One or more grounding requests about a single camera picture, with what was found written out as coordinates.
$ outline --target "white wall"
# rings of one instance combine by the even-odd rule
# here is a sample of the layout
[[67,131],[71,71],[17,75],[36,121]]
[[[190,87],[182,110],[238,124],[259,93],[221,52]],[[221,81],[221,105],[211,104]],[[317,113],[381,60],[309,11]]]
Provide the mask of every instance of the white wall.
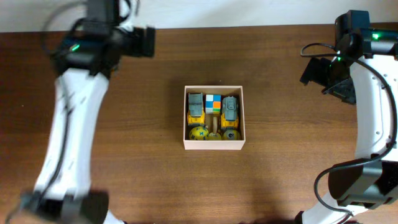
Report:
[[[0,0],[0,32],[38,31],[70,0]],[[349,9],[367,10],[372,22],[398,22],[398,0],[141,0],[139,25],[156,28],[331,24]],[[66,30],[83,8],[60,16]]]

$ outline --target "toy car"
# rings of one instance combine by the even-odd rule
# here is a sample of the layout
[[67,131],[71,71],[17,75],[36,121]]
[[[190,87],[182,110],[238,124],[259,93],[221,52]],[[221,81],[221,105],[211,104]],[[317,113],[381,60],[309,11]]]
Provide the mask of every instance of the toy car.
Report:
[[188,126],[204,126],[205,110],[203,109],[203,94],[188,94]]
[[238,99],[229,96],[223,99],[221,129],[237,129],[239,126]]

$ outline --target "brown wooden surface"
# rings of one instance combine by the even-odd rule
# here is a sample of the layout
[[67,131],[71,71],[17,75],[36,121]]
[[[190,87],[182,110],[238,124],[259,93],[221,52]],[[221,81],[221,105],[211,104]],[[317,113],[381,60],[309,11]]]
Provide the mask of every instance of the brown wooden surface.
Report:
[[[128,222],[272,223],[312,207],[317,174],[353,159],[356,108],[299,82],[308,63],[299,50],[311,42],[333,43],[333,26],[159,30],[155,59],[124,57],[111,79],[96,128],[92,186],[109,190],[110,209]],[[3,219],[41,170],[55,72],[38,34],[0,34],[0,49]],[[185,85],[243,86],[242,151],[184,151]],[[358,220],[398,223],[397,212],[398,203]]]

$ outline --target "colorful cube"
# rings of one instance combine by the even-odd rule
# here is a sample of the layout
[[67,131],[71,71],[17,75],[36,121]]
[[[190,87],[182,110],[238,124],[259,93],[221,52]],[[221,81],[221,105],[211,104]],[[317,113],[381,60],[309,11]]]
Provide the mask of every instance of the colorful cube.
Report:
[[221,95],[206,95],[206,114],[219,114],[221,111]]

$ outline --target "cardboard box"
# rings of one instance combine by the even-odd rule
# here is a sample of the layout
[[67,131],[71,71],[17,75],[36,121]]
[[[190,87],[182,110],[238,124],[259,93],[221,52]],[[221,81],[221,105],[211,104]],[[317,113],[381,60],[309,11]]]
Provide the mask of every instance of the cardboard box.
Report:
[[[188,134],[190,128],[187,124],[188,113],[188,93],[215,94],[222,96],[237,96],[239,101],[239,132],[242,140],[236,141],[195,141],[189,140]],[[204,150],[241,150],[246,142],[246,134],[244,129],[244,105],[243,105],[243,87],[242,86],[185,86],[184,92],[184,125],[183,125],[183,142],[185,150],[204,149]],[[212,119],[207,119],[205,123],[209,125]]]

